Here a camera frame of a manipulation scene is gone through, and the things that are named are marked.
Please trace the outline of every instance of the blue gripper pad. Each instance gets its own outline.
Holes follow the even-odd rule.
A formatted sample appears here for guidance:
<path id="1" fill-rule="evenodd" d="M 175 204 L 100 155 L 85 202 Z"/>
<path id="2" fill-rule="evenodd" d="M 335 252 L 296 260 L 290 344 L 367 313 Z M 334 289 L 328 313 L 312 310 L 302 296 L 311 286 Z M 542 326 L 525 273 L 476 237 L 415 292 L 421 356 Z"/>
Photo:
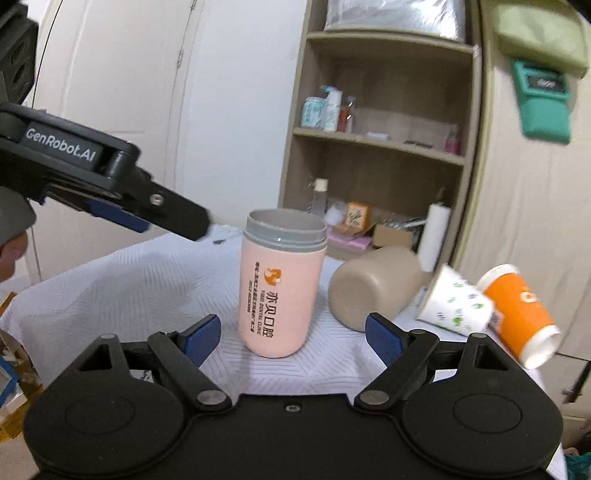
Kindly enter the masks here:
<path id="1" fill-rule="evenodd" d="M 104 218 L 117 225 L 129 228 L 134 232 L 144 233 L 150 228 L 149 222 L 121 210 L 114 205 L 109 205 L 108 203 L 100 202 L 98 200 L 88 200 L 86 204 L 88 205 L 89 212 L 95 217 Z"/>
<path id="2" fill-rule="evenodd" d="M 222 322 L 217 315 L 208 315 L 179 333 L 176 344 L 193 365 L 200 367 L 219 345 L 221 337 Z"/>
<path id="3" fill-rule="evenodd" d="M 386 367 L 408 346 L 408 334 L 379 313 L 370 313 L 365 319 L 365 338 Z"/>

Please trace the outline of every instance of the green bag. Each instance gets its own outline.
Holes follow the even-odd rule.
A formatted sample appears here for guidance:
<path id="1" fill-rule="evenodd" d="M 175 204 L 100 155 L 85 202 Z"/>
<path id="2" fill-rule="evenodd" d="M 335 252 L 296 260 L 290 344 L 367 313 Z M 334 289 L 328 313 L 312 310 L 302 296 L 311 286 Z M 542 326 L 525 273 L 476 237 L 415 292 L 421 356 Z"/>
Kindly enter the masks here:
<path id="1" fill-rule="evenodd" d="M 493 28 L 503 53 L 578 78 L 586 75 L 584 26 L 570 5 L 560 0 L 500 0 L 493 5 Z"/>

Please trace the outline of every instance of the pink thermos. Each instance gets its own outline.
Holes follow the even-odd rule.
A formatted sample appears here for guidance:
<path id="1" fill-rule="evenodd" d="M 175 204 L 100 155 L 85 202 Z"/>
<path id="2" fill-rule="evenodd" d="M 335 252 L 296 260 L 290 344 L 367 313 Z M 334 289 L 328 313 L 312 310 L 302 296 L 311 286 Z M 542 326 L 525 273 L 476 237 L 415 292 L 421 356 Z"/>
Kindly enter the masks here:
<path id="1" fill-rule="evenodd" d="M 274 209 L 248 216 L 238 323 L 251 351 L 279 358 L 304 345 L 326 245 L 326 225 L 316 215 Z"/>

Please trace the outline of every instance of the paper towel roll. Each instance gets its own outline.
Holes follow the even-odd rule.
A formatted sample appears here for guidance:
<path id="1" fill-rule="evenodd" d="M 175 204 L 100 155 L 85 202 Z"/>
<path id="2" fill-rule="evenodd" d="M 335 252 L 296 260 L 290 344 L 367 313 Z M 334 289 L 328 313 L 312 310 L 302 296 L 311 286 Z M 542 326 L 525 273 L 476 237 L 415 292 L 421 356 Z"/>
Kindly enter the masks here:
<path id="1" fill-rule="evenodd" d="M 424 272 L 435 270 L 451 214 L 451 208 L 444 207 L 438 203 L 432 203 L 429 206 L 427 224 L 425 225 L 417 253 L 418 260 L 421 262 L 421 269 Z"/>

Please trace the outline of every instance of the table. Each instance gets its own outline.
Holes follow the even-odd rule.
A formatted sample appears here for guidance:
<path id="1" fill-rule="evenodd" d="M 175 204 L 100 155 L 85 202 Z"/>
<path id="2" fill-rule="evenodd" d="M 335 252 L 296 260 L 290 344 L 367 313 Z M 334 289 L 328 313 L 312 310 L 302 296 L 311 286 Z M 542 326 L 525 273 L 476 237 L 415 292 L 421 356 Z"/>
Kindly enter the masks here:
<path id="1" fill-rule="evenodd" d="M 330 257 L 304 347 L 283 359 L 247 350 L 237 324 L 240 245 L 239 230 L 216 225 L 199 242 L 168 234 L 125 248 L 25 290 L 0 317 L 0 329 L 22 343 L 46 386 L 103 333 L 124 342 L 146 340 L 154 332 L 184 330 L 209 313 L 222 321 L 222 340 L 201 369 L 233 400 L 240 393 L 346 393 L 352 399 L 384 370 L 365 335 L 330 314 L 328 285 L 341 264 Z M 400 328 L 466 340 L 415 320 L 419 301 L 394 320 Z M 537 371 L 528 373 L 542 384 Z M 436 380 L 450 375 L 440 371 Z M 553 468 L 566 480 L 561 452 Z"/>

